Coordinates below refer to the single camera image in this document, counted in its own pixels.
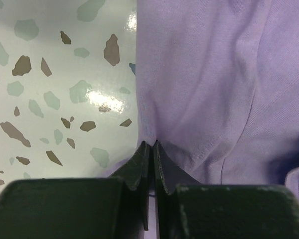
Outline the purple t-shirt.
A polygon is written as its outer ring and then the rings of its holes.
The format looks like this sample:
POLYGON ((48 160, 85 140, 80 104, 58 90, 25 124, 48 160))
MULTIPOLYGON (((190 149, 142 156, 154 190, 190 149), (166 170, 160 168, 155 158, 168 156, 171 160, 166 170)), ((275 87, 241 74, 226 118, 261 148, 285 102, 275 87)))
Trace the purple t-shirt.
POLYGON ((140 0, 136 96, 150 146, 203 185, 281 185, 299 202, 299 0, 140 0))

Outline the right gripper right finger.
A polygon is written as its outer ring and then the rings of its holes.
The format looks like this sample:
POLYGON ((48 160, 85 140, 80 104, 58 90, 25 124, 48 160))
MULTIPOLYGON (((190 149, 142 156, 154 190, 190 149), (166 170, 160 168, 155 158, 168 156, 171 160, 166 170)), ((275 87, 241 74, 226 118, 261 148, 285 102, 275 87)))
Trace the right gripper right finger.
POLYGON ((160 239, 299 239, 299 202, 281 185, 203 185, 152 148, 160 239))

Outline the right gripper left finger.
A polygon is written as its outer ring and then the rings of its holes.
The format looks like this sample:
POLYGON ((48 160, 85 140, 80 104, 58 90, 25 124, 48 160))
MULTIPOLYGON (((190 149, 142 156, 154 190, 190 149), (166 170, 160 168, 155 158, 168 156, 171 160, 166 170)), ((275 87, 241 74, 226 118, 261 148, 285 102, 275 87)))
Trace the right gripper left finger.
POLYGON ((0 194, 0 239, 142 239, 150 147, 107 178, 29 179, 0 194))

